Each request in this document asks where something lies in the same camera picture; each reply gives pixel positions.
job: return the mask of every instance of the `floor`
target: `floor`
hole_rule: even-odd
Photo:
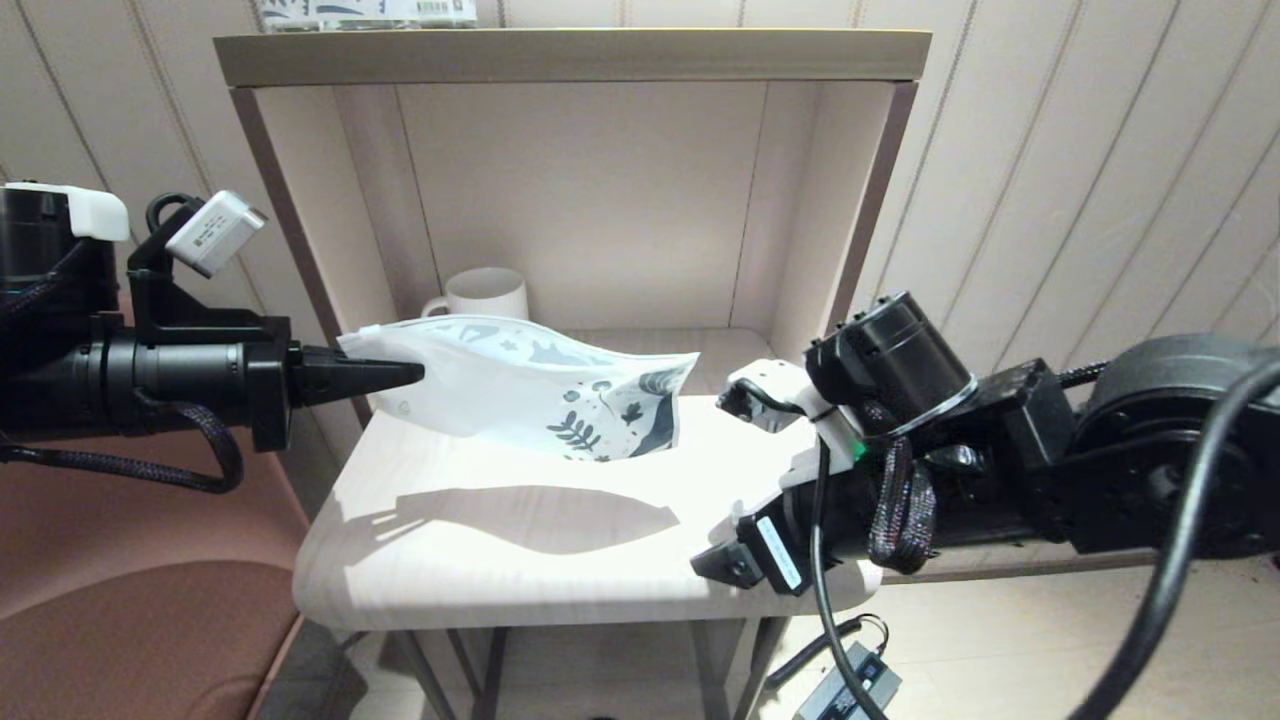
[[[1149,569],[1102,570],[883,588],[856,611],[879,614],[884,659],[902,676],[893,719],[1064,717],[1105,667],[1137,607]],[[796,618],[780,664],[820,632]],[[863,642],[878,642],[864,630]],[[443,633],[422,633],[461,717],[465,678]],[[262,720],[434,717],[408,667],[381,633],[308,624],[273,685]],[[466,637],[472,657],[485,638]],[[730,697],[745,676],[740,647]],[[790,720],[829,667],[819,656],[759,706]],[[1178,616],[1117,717],[1280,716],[1280,571],[1270,559],[1201,562]],[[701,716],[687,625],[521,628],[508,641],[502,720],[696,719]]]

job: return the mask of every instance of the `coffee mug handle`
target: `coffee mug handle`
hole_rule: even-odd
[[[426,318],[431,313],[435,313],[436,310],[448,310],[448,309],[449,309],[449,299],[436,297],[435,300],[431,300],[422,306],[422,316]]]

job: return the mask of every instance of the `beige wall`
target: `beige wall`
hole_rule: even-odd
[[[481,0],[489,26],[934,32],[855,295],[911,290],[975,372],[1107,357],[1151,334],[1280,340],[1280,1]],[[246,0],[0,3],[0,176],[270,205],[210,37]],[[211,304],[320,331],[278,228]],[[294,474],[335,471],[346,404],[302,413]]]

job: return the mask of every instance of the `white mug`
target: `white mug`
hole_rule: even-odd
[[[436,310],[456,315],[498,315],[529,319],[529,291],[525,275],[507,268],[475,268],[458,273],[444,283],[444,297],[422,307],[426,318]]]

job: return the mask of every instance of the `shelf board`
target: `shelf board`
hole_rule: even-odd
[[[916,81],[932,33],[417,29],[218,37],[227,85]]]

